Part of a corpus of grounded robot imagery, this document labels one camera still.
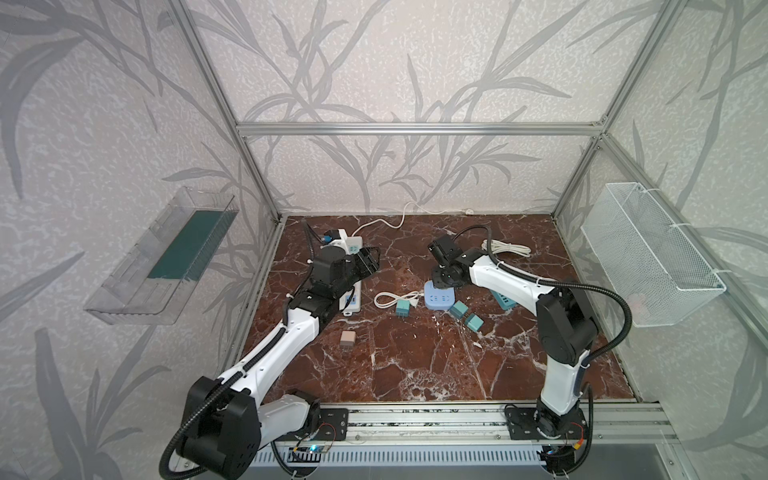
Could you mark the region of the light blue square socket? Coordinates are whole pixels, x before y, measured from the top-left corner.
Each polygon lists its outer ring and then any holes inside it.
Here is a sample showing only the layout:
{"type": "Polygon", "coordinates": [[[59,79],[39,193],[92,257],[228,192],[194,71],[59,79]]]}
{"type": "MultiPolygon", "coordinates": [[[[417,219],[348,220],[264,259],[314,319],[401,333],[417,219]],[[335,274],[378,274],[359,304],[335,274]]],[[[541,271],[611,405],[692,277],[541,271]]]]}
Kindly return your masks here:
{"type": "Polygon", "coordinates": [[[426,308],[433,311],[447,311],[456,303],[453,288],[437,288],[432,281],[424,284],[423,298],[426,308]]]}

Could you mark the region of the white multicolour power strip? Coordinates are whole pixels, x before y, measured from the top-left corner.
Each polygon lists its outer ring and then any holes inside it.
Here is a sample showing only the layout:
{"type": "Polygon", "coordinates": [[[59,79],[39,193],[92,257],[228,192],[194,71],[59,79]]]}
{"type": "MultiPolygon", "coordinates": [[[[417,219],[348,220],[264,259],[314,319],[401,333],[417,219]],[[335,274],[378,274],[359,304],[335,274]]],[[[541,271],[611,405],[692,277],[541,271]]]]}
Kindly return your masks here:
{"type": "MultiPolygon", "coordinates": [[[[356,254],[363,247],[360,236],[346,238],[346,247],[349,254],[356,254]]],[[[361,282],[357,281],[353,288],[339,301],[340,312],[346,316],[352,316],[361,311],[361,282]]]]}

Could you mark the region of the teal blue power strip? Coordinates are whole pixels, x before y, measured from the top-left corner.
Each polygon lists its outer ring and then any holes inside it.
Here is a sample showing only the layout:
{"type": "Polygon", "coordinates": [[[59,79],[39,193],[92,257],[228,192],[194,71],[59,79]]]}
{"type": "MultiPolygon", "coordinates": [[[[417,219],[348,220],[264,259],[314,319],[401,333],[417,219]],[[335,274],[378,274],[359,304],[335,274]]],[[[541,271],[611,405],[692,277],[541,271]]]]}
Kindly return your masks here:
{"type": "Polygon", "coordinates": [[[491,291],[491,294],[503,311],[509,311],[517,305],[516,301],[494,290],[491,291]]]}

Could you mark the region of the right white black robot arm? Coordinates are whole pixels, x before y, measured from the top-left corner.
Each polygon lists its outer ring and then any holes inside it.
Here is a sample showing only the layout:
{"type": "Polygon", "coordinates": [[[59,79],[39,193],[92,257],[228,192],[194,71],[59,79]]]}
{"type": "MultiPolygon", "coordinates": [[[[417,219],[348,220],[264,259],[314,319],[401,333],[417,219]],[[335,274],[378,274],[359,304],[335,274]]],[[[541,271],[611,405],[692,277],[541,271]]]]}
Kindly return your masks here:
{"type": "Polygon", "coordinates": [[[547,370],[534,419],[547,436],[554,436],[561,425],[575,421],[586,369],[629,335],[633,325],[631,307],[610,289],[557,281],[505,263],[492,251],[493,234],[487,225],[472,225],[461,232],[480,229],[486,233],[483,247],[462,249],[457,243],[459,234],[442,235],[428,245],[437,262],[432,281],[439,288],[474,285],[496,292],[535,316],[539,342],[547,355],[547,370]],[[598,349],[593,348],[599,329],[590,292],[615,302],[623,315],[619,333],[598,349]]]}

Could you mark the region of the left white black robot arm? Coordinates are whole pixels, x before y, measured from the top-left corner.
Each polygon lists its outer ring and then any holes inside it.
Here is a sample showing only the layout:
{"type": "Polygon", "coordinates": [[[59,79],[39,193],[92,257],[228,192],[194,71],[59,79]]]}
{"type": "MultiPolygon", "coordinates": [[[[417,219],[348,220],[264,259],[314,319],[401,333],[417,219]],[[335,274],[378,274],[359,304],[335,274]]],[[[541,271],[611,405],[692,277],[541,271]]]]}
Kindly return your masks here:
{"type": "Polygon", "coordinates": [[[357,283],[380,268],[377,247],[350,251],[336,239],[311,252],[305,278],[288,296],[275,328],[238,363],[190,388],[182,421],[159,461],[163,479],[207,471],[239,478],[256,454],[278,438],[310,425],[316,400],[307,394],[264,397],[292,360],[347,306],[357,283]]]}

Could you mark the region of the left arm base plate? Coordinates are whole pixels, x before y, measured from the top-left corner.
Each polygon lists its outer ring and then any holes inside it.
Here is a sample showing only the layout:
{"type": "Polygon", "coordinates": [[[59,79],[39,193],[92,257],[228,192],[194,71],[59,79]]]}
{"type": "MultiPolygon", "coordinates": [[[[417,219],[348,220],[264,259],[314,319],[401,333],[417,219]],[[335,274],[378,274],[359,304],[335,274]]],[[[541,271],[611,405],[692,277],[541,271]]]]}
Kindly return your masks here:
{"type": "Polygon", "coordinates": [[[343,441],[347,436],[349,416],[350,411],[346,408],[320,407],[310,413],[299,436],[313,441],[343,441]]]}

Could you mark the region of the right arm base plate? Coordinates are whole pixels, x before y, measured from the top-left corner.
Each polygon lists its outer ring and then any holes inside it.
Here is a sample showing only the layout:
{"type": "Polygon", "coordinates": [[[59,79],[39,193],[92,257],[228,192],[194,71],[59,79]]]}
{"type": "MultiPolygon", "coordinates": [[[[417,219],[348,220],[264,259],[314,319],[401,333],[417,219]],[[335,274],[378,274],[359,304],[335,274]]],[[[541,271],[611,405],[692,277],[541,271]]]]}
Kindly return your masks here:
{"type": "Polygon", "coordinates": [[[577,403],[570,411],[558,415],[542,403],[534,407],[507,404],[503,415],[511,440],[584,440],[589,421],[577,403]]]}

